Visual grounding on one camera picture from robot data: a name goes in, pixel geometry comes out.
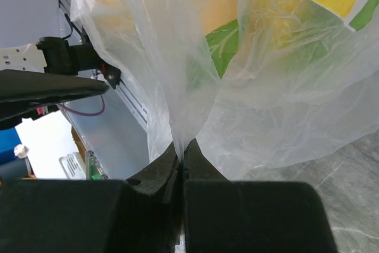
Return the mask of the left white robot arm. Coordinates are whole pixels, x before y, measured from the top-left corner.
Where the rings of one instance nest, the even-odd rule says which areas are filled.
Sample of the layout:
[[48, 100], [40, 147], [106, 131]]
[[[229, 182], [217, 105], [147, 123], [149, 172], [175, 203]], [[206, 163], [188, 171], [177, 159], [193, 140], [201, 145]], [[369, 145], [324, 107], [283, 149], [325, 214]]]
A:
[[1, 49], [1, 129], [36, 120], [59, 105], [102, 95], [120, 83], [121, 72], [90, 42], [71, 46], [65, 38]]

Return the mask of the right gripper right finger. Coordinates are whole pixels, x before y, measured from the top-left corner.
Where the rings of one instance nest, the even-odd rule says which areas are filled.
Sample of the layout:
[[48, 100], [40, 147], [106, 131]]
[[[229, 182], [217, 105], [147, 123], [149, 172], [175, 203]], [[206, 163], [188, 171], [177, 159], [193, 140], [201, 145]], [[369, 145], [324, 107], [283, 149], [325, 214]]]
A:
[[230, 181], [196, 140], [184, 153], [187, 252], [336, 252], [322, 199], [304, 182]]

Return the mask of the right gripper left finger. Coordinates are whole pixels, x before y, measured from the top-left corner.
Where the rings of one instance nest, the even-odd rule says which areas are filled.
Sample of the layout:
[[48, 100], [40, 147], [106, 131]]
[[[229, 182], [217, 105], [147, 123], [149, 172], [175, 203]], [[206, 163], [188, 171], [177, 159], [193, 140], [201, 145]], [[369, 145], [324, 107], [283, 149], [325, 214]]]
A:
[[2, 252], [174, 252], [173, 146], [126, 180], [15, 180], [1, 186]]

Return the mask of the clear plastic bag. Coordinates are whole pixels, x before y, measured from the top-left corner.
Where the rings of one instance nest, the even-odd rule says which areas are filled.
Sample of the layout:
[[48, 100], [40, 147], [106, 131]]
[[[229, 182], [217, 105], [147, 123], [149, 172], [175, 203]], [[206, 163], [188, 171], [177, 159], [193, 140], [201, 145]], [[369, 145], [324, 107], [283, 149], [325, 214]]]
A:
[[230, 178], [378, 129], [378, 0], [71, 0], [147, 107], [149, 158], [192, 139]]

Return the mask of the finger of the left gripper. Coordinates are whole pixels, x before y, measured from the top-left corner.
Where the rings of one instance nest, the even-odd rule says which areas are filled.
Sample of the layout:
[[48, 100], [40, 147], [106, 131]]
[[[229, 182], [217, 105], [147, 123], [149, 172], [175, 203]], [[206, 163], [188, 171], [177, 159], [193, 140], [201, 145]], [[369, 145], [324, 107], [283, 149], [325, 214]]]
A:
[[105, 82], [30, 71], [1, 71], [1, 130], [20, 124], [39, 107], [102, 95]]

